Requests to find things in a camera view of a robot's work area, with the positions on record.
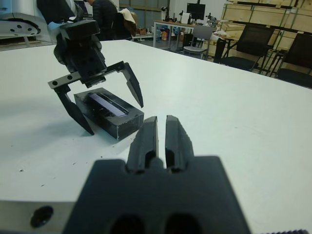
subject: white tabletop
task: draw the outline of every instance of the white tabletop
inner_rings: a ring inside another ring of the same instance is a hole
[[[0,52],[0,200],[75,201],[95,160],[127,159],[135,134],[89,136],[48,81],[68,73],[54,46]],[[197,156],[217,155],[254,233],[312,232],[312,90],[128,41],[103,43],[107,65],[127,61],[145,118],[178,117]],[[85,91],[80,82],[73,93]],[[139,107],[122,74],[97,87]]]

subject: black box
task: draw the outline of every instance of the black box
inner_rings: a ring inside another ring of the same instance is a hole
[[[117,140],[131,135],[143,124],[142,111],[103,88],[74,97],[81,112]]]

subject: white table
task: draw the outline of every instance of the white table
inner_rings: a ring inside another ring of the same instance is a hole
[[[0,52],[0,200],[75,201],[93,162],[126,160],[135,137],[116,142],[94,126],[89,136],[67,115],[47,84],[68,73],[53,49]],[[253,233],[312,232],[312,90],[134,42],[102,51],[107,65],[130,62],[145,117],[158,116],[162,159],[170,114],[195,155],[221,157]],[[138,107],[122,74],[97,87]],[[71,98],[86,90],[71,88]]]

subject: black mechanical part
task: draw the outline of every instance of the black mechanical part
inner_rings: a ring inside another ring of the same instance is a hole
[[[37,0],[37,7],[47,24],[61,23],[75,16],[65,0]]]
[[[178,118],[167,116],[166,164],[173,172],[184,171],[189,160],[194,158],[192,142]]]
[[[107,70],[102,45],[95,34],[99,27],[95,20],[82,20],[60,27],[54,54],[70,73],[78,71],[81,83],[88,88],[105,81]]]
[[[83,127],[88,133],[94,135],[88,121],[83,116],[81,110],[69,99],[67,93],[70,91],[68,85],[63,85],[55,89],[60,101],[63,103],[67,113],[71,118],[73,118],[81,127]]]
[[[127,169],[134,174],[143,173],[154,158],[158,158],[157,117],[150,117],[144,121],[130,146]]]
[[[168,117],[167,126],[174,121]],[[63,233],[250,234],[220,159],[178,154],[187,167],[172,173],[156,157],[157,136],[145,140],[156,133],[156,118],[150,118],[138,133],[147,146],[139,147],[136,139],[127,165],[122,160],[95,162]],[[177,142],[185,135],[180,129],[166,137]],[[150,152],[154,156],[146,163]]]
[[[122,72],[126,76],[127,84],[128,84],[128,87],[129,87],[131,93],[135,94],[135,99],[138,101],[139,105],[141,107],[143,107],[143,97],[142,97],[139,82],[138,82],[135,74],[133,73],[130,65],[127,63],[124,63],[123,61],[119,62],[117,64],[114,64],[112,66],[109,66],[106,69],[106,72],[102,76],[95,77],[94,79],[90,79],[88,84],[90,84],[92,86],[95,83],[103,82],[106,80],[105,75],[109,75],[113,72]],[[64,77],[61,77],[61,78],[58,78],[56,80],[49,82],[49,86],[51,89],[55,90],[55,92],[57,93],[59,99],[63,103],[68,114],[77,123],[79,123],[79,125],[81,127],[83,127],[88,133],[90,133],[91,135],[94,135],[94,132],[92,131],[89,123],[87,122],[87,120],[83,116],[81,110],[74,103],[72,103],[71,100],[67,96],[67,93],[70,91],[68,84],[73,83],[73,82],[78,81],[78,80],[81,80],[81,76],[80,76],[79,72],[74,72],[74,73],[71,73],[71,74],[66,75]],[[136,124],[137,124],[136,126],[138,126],[138,127],[136,127],[137,129],[142,125],[140,121],[137,122]],[[128,131],[128,133],[124,133],[123,130],[118,130],[118,131],[120,131],[122,133],[121,135],[127,135],[130,132],[130,131]],[[117,135],[113,134],[113,136],[117,139],[121,139],[120,138],[121,135],[117,136]]]
[[[108,132],[122,140],[140,129],[144,113],[103,88],[75,94],[82,113]]]

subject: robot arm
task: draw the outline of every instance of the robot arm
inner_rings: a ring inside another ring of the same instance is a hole
[[[131,93],[143,107],[139,82],[130,65],[122,61],[106,66],[102,45],[95,36],[99,33],[97,22],[82,20],[83,12],[73,0],[0,0],[0,9],[0,36],[37,36],[45,29],[57,42],[54,54],[71,74],[49,85],[68,114],[87,132],[94,134],[80,109],[67,96],[70,83],[80,80],[90,88],[104,82],[106,75],[122,72]]]

